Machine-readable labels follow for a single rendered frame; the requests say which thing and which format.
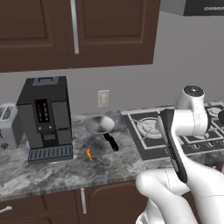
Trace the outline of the black gas hob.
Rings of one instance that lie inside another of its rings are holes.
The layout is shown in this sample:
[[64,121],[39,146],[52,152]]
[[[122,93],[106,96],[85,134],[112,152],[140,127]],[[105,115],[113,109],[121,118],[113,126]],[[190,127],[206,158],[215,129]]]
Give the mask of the black gas hob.
[[[224,110],[224,102],[206,103],[205,109],[212,118],[209,131],[204,136],[178,138],[186,155],[224,149],[224,124],[218,118],[218,114]],[[142,160],[168,157],[164,139],[156,129],[158,114],[162,110],[164,108],[144,108],[121,112]]]

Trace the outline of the black coffee machine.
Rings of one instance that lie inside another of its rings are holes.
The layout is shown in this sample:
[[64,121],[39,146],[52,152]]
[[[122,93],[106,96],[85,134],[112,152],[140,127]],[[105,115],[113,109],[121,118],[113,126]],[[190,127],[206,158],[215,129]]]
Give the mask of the black coffee machine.
[[66,76],[28,78],[17,109],[30,147],[29,164],[74,157]]

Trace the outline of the brown base cupboard door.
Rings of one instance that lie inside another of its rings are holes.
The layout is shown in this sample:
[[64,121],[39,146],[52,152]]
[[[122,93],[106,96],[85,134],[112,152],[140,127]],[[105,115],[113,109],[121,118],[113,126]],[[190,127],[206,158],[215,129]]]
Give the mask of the brown base cupboard door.
[[86,214],[82,212],[81,189],[74,192],[80,224],[136,224],[147,205],[134,180],[85,188]]

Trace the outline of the silver toaster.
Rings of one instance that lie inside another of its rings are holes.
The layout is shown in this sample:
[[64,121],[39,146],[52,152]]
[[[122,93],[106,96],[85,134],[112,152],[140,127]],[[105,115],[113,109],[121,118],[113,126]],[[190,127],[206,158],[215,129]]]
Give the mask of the silver toaster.
[[15,103],[0,105],[0,149],[14,150],[19,146],[24,131]]

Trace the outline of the grey range hood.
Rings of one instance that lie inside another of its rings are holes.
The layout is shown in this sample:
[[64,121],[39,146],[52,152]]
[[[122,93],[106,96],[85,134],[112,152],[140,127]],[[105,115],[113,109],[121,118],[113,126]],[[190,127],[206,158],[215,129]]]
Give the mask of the grey range hood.
[[179,16],[224,16],[224,0],[160,0],[160,10]]

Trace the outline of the white wall socket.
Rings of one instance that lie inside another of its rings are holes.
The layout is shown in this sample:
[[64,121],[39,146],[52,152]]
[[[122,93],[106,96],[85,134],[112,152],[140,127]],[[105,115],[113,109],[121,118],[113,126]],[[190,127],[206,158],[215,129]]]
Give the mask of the white wall socket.
[[98,91],[98,107],[103,108],[109,105],[109,91],[99,90]]

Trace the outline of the brown wall cupboard door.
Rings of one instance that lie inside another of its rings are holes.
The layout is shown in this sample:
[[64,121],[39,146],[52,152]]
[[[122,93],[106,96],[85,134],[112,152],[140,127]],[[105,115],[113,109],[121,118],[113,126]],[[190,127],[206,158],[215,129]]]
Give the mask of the brown wall cupboard door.
[[68,67],[67,0],[0,0],[0,72]]
[[73,67],[151,64],[160,0],[75,0],[79,54]]

